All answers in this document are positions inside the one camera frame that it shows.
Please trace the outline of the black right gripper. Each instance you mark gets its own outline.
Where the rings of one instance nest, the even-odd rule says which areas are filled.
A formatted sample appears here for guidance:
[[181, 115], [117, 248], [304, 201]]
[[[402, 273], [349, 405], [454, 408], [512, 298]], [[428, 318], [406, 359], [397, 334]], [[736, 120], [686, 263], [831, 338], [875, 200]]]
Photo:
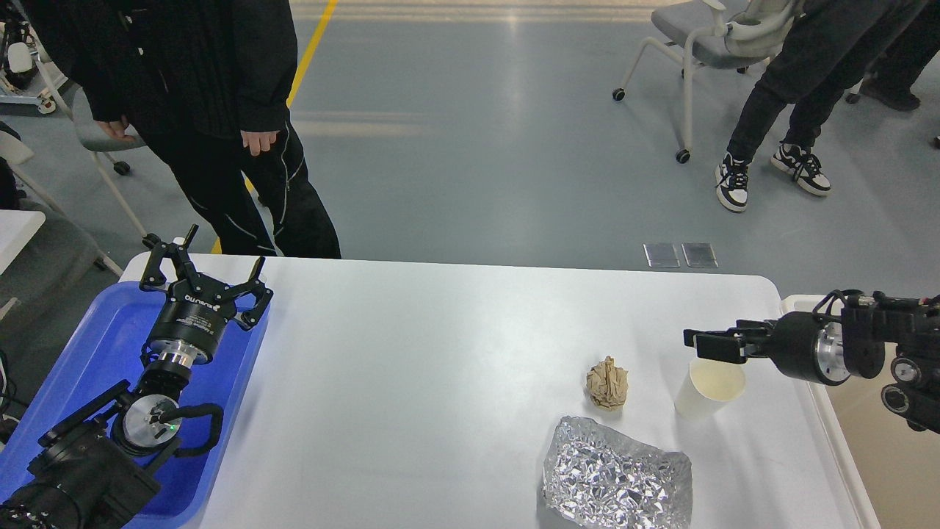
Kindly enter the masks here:
[[[736, 320], [724, 331], [686, 328], [684, 345], [692, 346], [700, 359], [723, 364], [771, 359], [783, 375], [799, 381], [837, 386], [850, 377], [839, 322], [823, 321], [809, 312], [789, 312], [776, 321], [771, 331], [771, 320]], [[699, 339], [705, 336], [720, 339]]]

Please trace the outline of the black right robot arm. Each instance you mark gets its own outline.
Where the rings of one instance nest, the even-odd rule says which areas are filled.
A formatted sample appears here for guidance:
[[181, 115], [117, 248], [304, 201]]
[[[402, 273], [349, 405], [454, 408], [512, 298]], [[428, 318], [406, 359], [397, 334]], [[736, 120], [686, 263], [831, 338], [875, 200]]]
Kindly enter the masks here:
[[701, 359], [745, 364], [769, 359], [789, 378], [829, 387], [889, 368], [883, 405], [914, 431], [939, 431], [938, 298], [832, 290], [810, 311], [775, 320], [738, 320], [724, 331], [685, 329]]

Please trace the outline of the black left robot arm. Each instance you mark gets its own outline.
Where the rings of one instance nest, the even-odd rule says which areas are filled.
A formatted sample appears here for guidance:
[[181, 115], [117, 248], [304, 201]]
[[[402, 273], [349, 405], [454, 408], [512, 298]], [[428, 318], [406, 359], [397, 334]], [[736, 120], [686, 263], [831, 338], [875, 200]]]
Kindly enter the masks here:
[[139, 284], [92, 302], [2, 452], [4, 528], [167, 528], [214, 482], [267, 325], [263, 257], [241, 284], [143, 238]]

